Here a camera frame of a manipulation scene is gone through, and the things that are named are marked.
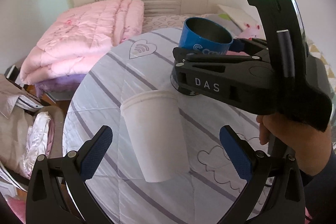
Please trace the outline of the right hand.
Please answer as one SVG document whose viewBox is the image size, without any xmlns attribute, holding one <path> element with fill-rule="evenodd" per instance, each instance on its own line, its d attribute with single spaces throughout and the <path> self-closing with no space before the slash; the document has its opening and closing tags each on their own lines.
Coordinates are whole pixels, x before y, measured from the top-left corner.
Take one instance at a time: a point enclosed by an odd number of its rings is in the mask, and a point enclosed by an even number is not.
<svg viewBox="0 0 336 224">
<path fill-rule="evenodd" d="M 320 173 L 330 159 L 331 127 L 322 132 L 307 124 L 286 119 L 281 114 L 258 115 L 261 145 L 273 135 L 295 151 L 300 170 L 310 176 Z"/>
</svg>

